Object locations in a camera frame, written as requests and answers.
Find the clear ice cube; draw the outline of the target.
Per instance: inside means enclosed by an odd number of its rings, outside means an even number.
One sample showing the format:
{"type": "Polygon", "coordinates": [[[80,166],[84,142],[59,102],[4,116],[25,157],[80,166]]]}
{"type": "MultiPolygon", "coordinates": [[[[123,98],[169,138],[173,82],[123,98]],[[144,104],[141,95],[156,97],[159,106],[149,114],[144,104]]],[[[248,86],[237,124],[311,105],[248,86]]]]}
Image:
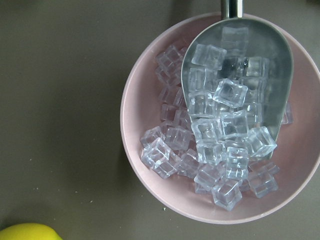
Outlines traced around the clear ice cube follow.
{"type": "Polygon", "coordinates": [[[252,158],[264,158],[277,147],[276,141],[265,126],[251,128],[244,143],[252,158]]]}
{"type": "Polygon", "coordinates": [[[163,179],[177,172],[171,150],[160,137],[143,148],[141,161],[163,179]]]}
{"type": "Polygon", "coordinates": [[[236,204],[242,199],[239,182],[229,178],[222,178],[211,189],[211,193],[216,205],[228,206],[236,204]]]}
{"type": "Polygon", "coordinates": [[[226,177],[234,180],[245,180],[248,178],[248,151],[244,148],[227,148],[226,177]]]}
{"type": "Polygon", "coordinates": [[[247,92],[247,86],[226,78],[219,82],[212,99],[235,109],[244,105],[247,92]]]}
{"type": "Polygon", "coordinates": [[[211,44],[197,44],[191,63],[213,70],[221,70],[226,55],[227,50],[224,48],[211,44]]]}

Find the pink bowl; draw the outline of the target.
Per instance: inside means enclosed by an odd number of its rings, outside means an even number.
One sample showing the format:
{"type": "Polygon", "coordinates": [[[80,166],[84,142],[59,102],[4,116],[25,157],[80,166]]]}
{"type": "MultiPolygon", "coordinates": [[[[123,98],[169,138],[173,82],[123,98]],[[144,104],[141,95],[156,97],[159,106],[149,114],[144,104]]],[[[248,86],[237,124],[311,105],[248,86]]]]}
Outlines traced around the pink bowl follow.
{"type": "Polygon", "coordinates": [[[160,123],[155,57],[181,37],[195,37],[218,22],[219,12],[183,20],[161,33],[140,55],[127,79],[120,108],[120,129],[129,163],[146,189],[165,206],[188,218],[210,224],[240,224],[263,218],[289,203],[307,185],[320,164],[320,72],[303,46],[285,32],[294,59],[289,96],[293,122],[283,125],[272,160],[278,190],[263,198],[251,192],[231,211],[214,205],[207,194],[196,194],[191,179],[174,175],[162,179],[140,160],[143,133],[160,123]]]}

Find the metal ice scoop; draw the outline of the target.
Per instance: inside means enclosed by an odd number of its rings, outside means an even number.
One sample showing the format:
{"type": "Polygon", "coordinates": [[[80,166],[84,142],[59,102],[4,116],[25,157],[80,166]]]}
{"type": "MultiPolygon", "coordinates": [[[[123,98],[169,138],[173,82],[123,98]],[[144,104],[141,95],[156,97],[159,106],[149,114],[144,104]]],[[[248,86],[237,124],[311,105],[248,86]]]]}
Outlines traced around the metal ice scoop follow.
{"type": "Polygon", "coordinates": [[[181,67],[181,84],[191,118],[218,118],[221,136],[245,138],[252,128],[267,127],[277,140],[291,89],[294,60],[285,36],[270,23],[243,16],[240,0],[221,3],[221,20],[204,28],[191,42],[181,67]],[[198,44],[227,50],[221,70],[192,64],[198,44]],[[243,106],[213,100],[220,81],[245,85],[243,106]]]}

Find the yellow lemon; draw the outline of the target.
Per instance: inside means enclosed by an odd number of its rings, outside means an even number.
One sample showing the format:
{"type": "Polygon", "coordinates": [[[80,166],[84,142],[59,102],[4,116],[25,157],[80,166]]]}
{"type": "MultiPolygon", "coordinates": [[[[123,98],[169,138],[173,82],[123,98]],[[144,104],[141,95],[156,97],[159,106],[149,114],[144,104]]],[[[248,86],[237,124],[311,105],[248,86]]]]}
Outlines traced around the yellow lemon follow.
{"type": "Polygon", "coordinates": [[[0,231],[1,240],[62,240],[51,227],[39,223],[20,223],[0,231]]]}

